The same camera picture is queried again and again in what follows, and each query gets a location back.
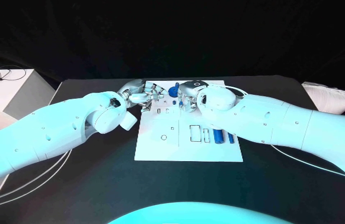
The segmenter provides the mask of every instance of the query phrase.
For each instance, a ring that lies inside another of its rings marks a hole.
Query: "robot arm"
[[[194,99],[211,128],[255,143],[297,148],[345,171],[345,116],[307,110],[268,97],[245,93],[238,97],[215,84],[201,89]]]
[[[92,93],[31,112],[0,130],[0,177],[80,145],[94,132],[117,125],[129,130],[136,122],[126,111],[136,104],[149,111],[152,100],[166,91],[136,79],[117,92]]]

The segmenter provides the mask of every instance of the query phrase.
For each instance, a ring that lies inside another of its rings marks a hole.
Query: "black curtain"
[[[278,74],[345,86],[330,68],[343,0],[0,0],[0,9],[0,63],[54,83]]]

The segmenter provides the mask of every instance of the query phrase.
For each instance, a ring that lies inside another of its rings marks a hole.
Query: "black table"
[[[225,85],[251,94],[316,110],[293,79],[280,76],[199,79],[224,80]],[[126,79],[67,80],[51,103],[80,98],[90,92],[116,91],[126,82]],[[139,107],[133,107],[130,113],[139,120]],[[107,223],[150,205],[192,201],[241,207],[294,223],[345,223],[342,176],[294,161],[268,145],[244,139],[238,140],[242,163],[133,161],[138,129],[139,122],[129,131],[117,127],[104,135],[93,134],[73,149],[51,180],[25,197],[0,206],[0,221]],[[280,149],[301,160],[340,171],[316,156],[290,148]],[[15,171],[1,192],[25,183],[56,160]],[[28,185],[20,194],[40,183]]]

